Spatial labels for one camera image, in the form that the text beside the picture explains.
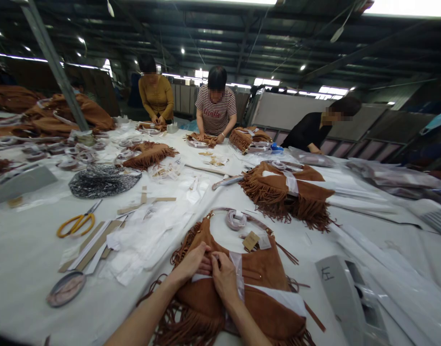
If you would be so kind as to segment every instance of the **factory ceiling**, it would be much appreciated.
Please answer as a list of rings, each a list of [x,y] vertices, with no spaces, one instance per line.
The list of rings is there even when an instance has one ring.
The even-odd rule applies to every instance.
[[[83,52],[82,37],[91,58],[134,63],[139,53],[149,52],[169,73],[219,64],[237,83],[274,76],[295,87],[369,88],[417,74],[441,75],[441,20],[366,16],[359,1],[286,0],[263,7],[110,0],[114,17],[106,0],[35,2],[66,61]],[[16,2],[0,0],[0,31],[0,52],[26,55],[27,46],[42,57]]]

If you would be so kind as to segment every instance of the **woman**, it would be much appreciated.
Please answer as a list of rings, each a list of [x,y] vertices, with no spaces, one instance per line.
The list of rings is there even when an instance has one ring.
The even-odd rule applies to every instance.
[[[155,59],[150,54],[142,54],[138,63],[144,73],[139,79],[139,92],[145,110],[154,124],[172,124],[174,97],[169,80],[157,74]]]
[[[307,114],[291,130],[282,147],[294,147],[313,154],[324,155],[320,147],[335,121],[351,121],[361,109],[361,102],[348,96],[333,102],[324,112]]]
[[[235,266],[223,252],[213,251],[208,258],[205,253],[210,251],[205,242],[190,251],[158,289],[113,333],[105,346],[148,345],[172,297],[195,273],[212,274],[216,291],[245,345],[271,346],[238,295]]]
[[[202,85],[195,102],[198,140],[212,135],[217,136],[217,143],[222,143],[236,124],[235,94],[226,83],[227,71],[222,66],[210,69],[208,85]]]

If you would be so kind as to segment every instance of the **scissor blade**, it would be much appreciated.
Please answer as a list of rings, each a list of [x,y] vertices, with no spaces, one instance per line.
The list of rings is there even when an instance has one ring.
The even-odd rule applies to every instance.
[[[99,204],[100,204],[102,201],[103,201],[103,199],[101,199],[101,200],[97,201],[96,203],[94,203],[94,205],[92,206],[92,208],[89,209],[89,210],[87,211],[87,213],[88,213],[88,214],[92,214],[92,213],[97,209],[97,207],[99,206]]]

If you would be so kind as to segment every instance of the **stack of brown fabric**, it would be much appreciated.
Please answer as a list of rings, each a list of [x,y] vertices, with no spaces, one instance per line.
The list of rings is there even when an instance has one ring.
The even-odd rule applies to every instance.
[[[0,110],[20,114],[44,99],[43,94],[30,91],[23,86],[0,85]]]
[[[196,139],[198,142],[206,143],[209,148],[214,148],[217,144],[215,136],[205,135],[205,138],[203,140],[199,140],[200,134],[193,132],[191,135],[187,136],[187,141],[191,141],[193,139]]]
[[[86,121],[93,125],[92,132],[98,134],[102,131],[115,129],[113,119],[97,103],[91,101],[86,95],[76,95],[76,100],[81,107]],[[25,111],[23,118],[24,124],[16,126],[0,127],[1,136],[18,137],[53,137],[60,136],[68,138],[72,130],[79,130],[75,124],[66,124],[57,119],[57,115],[68,122],[75,122],[70,107],[65,100],[64,95],[54,95],[49,101],[40,108],[37,104]]]
[[[253,132],[254,136],[250,135],[248,130]],[[237,127],[233,129],[232,133],[230,134],[229,141],[243,154],[248,152],[248,149],[253,142],[273,142],[273,140],[264,131],[258,130],[255,126]]]
[[[133,146],[131,150],[139,150],[141,154],[123,162],[123,166],[142,171],[146,171],[151,165],[160,163],[165,157],[174,157],[176,154],[179,154],[174,148],[168,147],[166,144],[155,142],[137,144]]]
[[[263,176],[264,171],[277,175]],[[326,199],[334,191],[303,181],[325,181],[313,168],[304,166],[303,171],[293,173],[299,189],[297,197],[288,194],[283,172],[265,161],[243,174],[245,178],[239,182],[240,186],[264,215],[285,222],[291,222],[293,216],[304,221],[310,229],[329,232],[331,219]]]
[[[152,122],[140,122],[139,125],[137,126],[136,130],[142,130],[142,129],[157,129],[160,130],[161,132],[166,131],[166,129],[168,128],[168,126],[165,125],[156,125],[153,124],[154,126],[152,127]]]
[[[229,251],[216,243],[209,231],[212,215],[210,213],[187,233],[182,247],[172,256],[171,262],[175,267],[202,241],[212,251],[221,251],[229,256]],[[269,236],[269,241],[271,248],[241,255],[246,308],[273,345],[315,346],[306,329],[306,318],[297,315],[263,291],[249,286],[291,291],[275,239]],[[160,320],[154,344],[213,345],[225,323],[225,311],[212,277],[187,282],[177,291]]]

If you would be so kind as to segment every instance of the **scissors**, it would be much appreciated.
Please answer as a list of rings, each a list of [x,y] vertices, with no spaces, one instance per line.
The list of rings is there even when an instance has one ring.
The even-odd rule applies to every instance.
[[[91,219],[91,225],[83,232],[81,233],[81,235],[85,235],[86,233],[88,233],[91,228],[94,226],[94,223],[96,222],[96,218],[94,217],[94,210],[96,210],[96,208],[99,206],[99,204],[102,202],[103,200],[101,199],[100,201],[96,202],[91,209],[89,209],[84,215],[78,215],[77,217],[74,217],[66,222],[64,222],[62,224],[62,226],[59,227],[59,229],[57,230],[57,236],[59,238],[65,238],[66,236],[75,233],[76,231],[78,231],[81,227],[83,227],[83,225],[89,220]],[[78,220],[77,222],[75,222],[75,224],[73,225],[73,227],[70,229],[70,231],[68,231],[65,234],[62,234],[62,230],[64,229],[64,227],[66,225],[68,225],[70,222]]]

